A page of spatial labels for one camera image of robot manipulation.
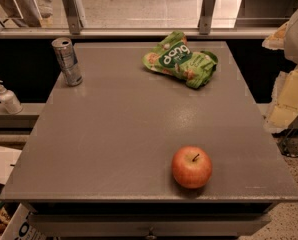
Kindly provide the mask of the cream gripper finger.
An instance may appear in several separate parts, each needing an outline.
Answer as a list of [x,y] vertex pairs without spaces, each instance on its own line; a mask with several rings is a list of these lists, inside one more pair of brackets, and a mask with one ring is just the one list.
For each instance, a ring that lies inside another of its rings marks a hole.
[[280,133],[298,116],[298,65],[289,73],[281,71],[278,74],[271,98],[264,129],[269,133]]

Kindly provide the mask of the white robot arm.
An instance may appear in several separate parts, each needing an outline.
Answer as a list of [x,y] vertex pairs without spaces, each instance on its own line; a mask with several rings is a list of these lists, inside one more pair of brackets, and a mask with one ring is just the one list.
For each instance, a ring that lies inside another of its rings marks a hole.
[[282,50],[284,57],[295,63],[289,73],[280,72],[275,80],[264,128],[270,133],[287,129],[298,116],[298,9],[262,43],[264,48]]

